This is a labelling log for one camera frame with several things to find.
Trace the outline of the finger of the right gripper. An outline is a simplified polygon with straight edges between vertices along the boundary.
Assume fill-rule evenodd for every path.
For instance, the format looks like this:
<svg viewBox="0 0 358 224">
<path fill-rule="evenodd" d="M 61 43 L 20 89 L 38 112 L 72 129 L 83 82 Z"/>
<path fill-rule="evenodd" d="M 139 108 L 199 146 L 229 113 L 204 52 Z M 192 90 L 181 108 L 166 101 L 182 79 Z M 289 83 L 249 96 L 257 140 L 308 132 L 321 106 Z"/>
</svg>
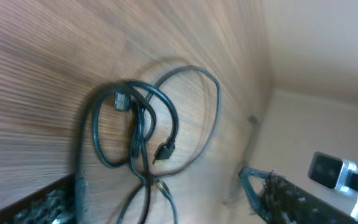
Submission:
<svg viewBox="0 0 358 224">
<path fill-rule="evenodd" d="M 273 172 L 243 167 L 238 173 L 251 209 L 269 224 L 358 224 L 350 215 Z"/>
</svg>

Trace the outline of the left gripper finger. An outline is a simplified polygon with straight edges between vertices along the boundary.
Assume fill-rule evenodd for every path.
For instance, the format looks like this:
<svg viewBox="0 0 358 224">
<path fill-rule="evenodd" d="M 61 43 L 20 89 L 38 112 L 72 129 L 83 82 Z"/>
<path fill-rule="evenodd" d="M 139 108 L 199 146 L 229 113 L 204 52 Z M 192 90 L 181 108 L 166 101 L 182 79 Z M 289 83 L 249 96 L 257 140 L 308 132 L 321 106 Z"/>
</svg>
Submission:
<svg viewBox="0 0 358 224">
<path fill-rule="evenodd" d="M 75 176 L 70 174 L 0 209 L 0 224 L 75 224 Z"/>
</svg>

